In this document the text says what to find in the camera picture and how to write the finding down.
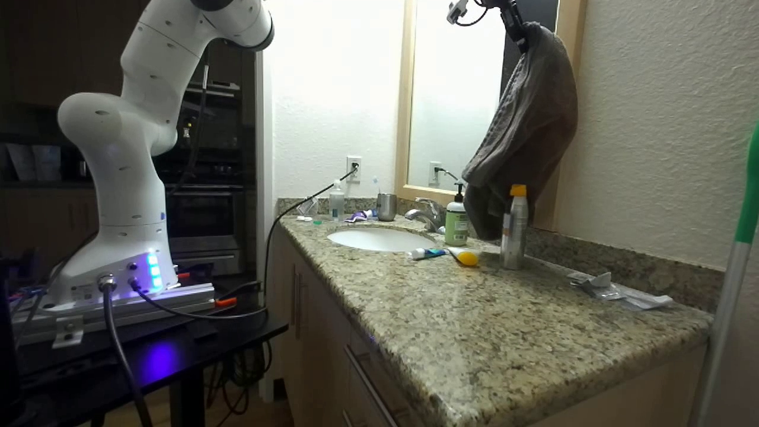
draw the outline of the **sink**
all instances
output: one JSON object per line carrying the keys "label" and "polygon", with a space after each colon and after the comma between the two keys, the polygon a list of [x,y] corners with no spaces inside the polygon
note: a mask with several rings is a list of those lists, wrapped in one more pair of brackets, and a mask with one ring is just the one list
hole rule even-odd
{"label": "sink", "polygon": [[330,241],[363,252],[412,252],[434,247],[434,239],[395,228],[341,228],[326,235]]}

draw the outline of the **granite countertop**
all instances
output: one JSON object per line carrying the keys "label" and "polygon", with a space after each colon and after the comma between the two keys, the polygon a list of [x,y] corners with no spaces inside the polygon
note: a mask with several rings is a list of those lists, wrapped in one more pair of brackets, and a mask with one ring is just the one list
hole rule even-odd
{"label": "granite countertop", "polygon": [[597,301],[534,261],[460,269],[336,247],[333,224],[281,225],[428,425],[529,425],[707,341],[703,310]]}

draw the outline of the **dark towel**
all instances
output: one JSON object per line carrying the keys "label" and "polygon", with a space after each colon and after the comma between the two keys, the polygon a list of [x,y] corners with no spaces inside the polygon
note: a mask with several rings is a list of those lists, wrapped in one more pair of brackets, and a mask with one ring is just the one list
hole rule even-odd
{"label": "dark towel", "polygon": [[499,237],[509,186],[541,197],[575,131],[575,88],[563,44],[541,24],[526,24],[529,53],[509,74],[484,143],[470,158],[465,207],[480,239]]}

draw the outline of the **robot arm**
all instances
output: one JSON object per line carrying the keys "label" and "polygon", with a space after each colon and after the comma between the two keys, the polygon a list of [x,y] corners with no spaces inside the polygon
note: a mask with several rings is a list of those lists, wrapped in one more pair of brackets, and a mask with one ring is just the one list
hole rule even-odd
{"label": "robot arm", "polygon": [[261,0],[151,0],[120,55],[120,94],[75,92],[62,103],[62,133],[93,171],[99,229],[55,273],[52,309],[96,304],[99,277],[116,279],[113,301],[132,296],[127,282],[178,286],[151,156],[176,145],[184,88],[212,38],[262,49],[273,18]]}

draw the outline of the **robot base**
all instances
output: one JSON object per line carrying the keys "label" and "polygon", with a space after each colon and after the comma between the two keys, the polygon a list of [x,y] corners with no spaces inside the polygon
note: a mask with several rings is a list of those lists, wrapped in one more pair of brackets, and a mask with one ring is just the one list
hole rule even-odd
{"label": "robot base", "polygon": [[[212,285],[192,285],[151,296],[155,304],[198,314],[210,309]],[[148,307],[142,298],[113,301],[113,323],[119,327],[167,318],[171,314]],[[25,314],[13,318],[17,344],[52,341],[52,348],[80,344],[86,331],[103,330],[102,307],[45,310],[39,309],[27,323]]]}

